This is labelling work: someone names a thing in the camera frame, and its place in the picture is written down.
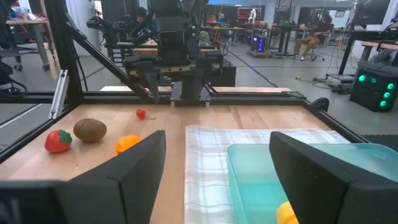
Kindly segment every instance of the orange pepper toy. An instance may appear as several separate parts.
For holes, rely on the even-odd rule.
[[[114,147],[114,152],[116,155],[122,153],[129,148],[133,147],[133,145],[139,143],[141,141],[141,137],[136,134],[130,134],[128,136],[124,136],[118,139],[116,145]]]
[[[290,202],[283,203],[277,210],[277,224],[299,224]]]
[[[51,153],[65,152],[70,149],[72,137],[64,130],[50,132],[44,143],[44,148]]]

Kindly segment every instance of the red strawberry toy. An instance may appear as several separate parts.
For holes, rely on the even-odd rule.
[[[70,149],[72,137],[64,130],[50,132],[45,140],[44,148],[51,153],[65,152]]]

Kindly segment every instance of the white checkered towel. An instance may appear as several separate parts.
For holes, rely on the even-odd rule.
[[[349,143],[336,131],[319,129],[233,130],[188,126],[185,132],[185,223],[234,223],[228,190],[227,148],[269,144],[280,131],[307,144]]]

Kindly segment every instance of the monitor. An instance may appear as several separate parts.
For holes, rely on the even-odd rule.
[[[355,25],[381,25],[390,0],[359,0],[353,22]]]

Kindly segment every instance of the yellow object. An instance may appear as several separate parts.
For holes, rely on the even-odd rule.
[[[276,211],[278,224],[299,224],[290,202],[283,203]]]
[[[114,147],[114,152],[118,155],[121,152],[128,150],[133,147],[133,145],[139,143],[141,141],[141,137],[136,134],[130,134],[128,136],[124,136],[118,139],[116,145]]]

